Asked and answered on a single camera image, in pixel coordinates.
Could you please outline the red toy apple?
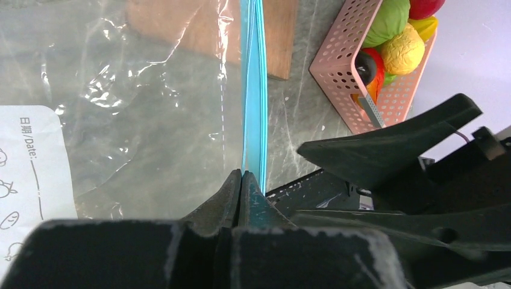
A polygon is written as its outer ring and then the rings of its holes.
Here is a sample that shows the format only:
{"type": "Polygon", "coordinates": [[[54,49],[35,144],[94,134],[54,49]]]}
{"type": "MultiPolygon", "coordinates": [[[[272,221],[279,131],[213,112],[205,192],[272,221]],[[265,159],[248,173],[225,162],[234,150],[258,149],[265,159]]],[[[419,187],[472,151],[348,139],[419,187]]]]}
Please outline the red toy apple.
{"type": "Polygon", "coordinates": [[[422,20],[433,16],[445,3],[445,0],[410,0],[409,18],[422,20]]]}

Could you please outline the dark purple toy mangosteen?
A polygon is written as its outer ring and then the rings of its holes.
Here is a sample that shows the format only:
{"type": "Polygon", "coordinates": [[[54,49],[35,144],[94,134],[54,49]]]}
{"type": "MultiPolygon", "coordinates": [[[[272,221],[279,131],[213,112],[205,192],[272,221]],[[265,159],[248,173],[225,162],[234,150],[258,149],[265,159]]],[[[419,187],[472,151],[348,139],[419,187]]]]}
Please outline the dark purple toy mangosteen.
{"type": "Polygon", "coordinates": [[[370,84],[377,74],[377,64],[374,58],[363,51],[359,51],[356,56],[355,68],[364,85],[370,84]]]}

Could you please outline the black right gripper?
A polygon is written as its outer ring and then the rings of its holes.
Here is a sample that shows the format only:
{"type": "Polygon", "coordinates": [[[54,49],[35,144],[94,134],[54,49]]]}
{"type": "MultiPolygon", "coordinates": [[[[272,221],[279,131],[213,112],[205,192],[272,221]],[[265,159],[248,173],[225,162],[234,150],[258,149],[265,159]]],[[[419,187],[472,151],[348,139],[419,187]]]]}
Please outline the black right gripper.
{"type": "Polygon", "coordinates": [[[314,209],[291,221],[384,232],[413,279],[510,279],[510,208],[494,207],[510,202],[510,128],[481,127],[436,163],[419,157],[482,113],[458,93],[396,125],[303,143],[297,153],[326,172],[380,186],[374,209],[404,214],[314,209]]]}

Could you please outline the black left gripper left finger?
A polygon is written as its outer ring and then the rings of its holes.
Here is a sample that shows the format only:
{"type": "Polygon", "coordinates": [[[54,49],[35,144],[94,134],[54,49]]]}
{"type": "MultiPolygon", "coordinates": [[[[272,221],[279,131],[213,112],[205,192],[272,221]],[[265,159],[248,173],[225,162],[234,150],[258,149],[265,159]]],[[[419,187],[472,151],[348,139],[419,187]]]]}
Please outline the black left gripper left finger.
{"type": "Polygon", "coordinates": [[[200,235],[216,235],[221,228],[237,226],[241,185],[241,171],[233,170],[213,196],[181,220],[200,235]]]}

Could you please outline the pink perforated plastic basket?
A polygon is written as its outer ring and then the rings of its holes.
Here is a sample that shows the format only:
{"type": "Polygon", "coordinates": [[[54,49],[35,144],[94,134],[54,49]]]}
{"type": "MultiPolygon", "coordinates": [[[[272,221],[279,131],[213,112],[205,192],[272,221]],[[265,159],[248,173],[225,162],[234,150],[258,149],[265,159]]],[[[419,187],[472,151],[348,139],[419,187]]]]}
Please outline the pink perforated plastic basket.
{"type": "Polygon", "coordinates": [[[408,118],[437,34],[425,43],[419,66],[397,76],[373,102],[359,74],[355,59],[374,21],[381,1],[346,1],[319,48],[310,73],[353,134],[401,123],[408,118]]]}

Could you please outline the clear zip top bag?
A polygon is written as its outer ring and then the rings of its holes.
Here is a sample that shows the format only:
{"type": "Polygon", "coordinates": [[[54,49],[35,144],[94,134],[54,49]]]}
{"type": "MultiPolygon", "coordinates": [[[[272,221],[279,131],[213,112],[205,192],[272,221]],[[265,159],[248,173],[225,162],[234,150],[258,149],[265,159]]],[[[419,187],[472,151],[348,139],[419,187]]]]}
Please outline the clear zip top bag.
{"type": "Polygon", "coordinates": [[[179,219],[235,169],[266,184],[262,1],[240,64],[141,36],[127,1],[1,2],[1,275],[56,219],[179,219]]]}

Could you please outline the yellow toy walnut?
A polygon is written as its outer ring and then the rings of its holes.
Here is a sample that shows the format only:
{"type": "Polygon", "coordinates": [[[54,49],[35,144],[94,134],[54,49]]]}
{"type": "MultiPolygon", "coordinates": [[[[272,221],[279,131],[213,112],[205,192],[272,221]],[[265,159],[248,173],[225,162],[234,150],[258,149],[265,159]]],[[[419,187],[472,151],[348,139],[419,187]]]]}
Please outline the yellow toy walnut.
{"type": "Polygon", "coordinates": [[[425,43],[417,30],[406,23],[403,31],[382,44],[380,55],[387,73],[406,75],[414,71],[425,53],[425,43]]]}

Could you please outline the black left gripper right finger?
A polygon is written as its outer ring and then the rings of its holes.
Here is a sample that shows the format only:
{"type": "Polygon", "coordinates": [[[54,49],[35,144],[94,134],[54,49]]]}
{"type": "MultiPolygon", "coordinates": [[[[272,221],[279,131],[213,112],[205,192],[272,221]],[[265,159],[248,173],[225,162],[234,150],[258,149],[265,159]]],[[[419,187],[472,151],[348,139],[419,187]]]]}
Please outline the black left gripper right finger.
{"type": "Polygon", "coordinates": [[[238,226],[253,228],[296,228],[263,195],[253,173],[246,171],[242,176],[239,195],[238,226]]]}

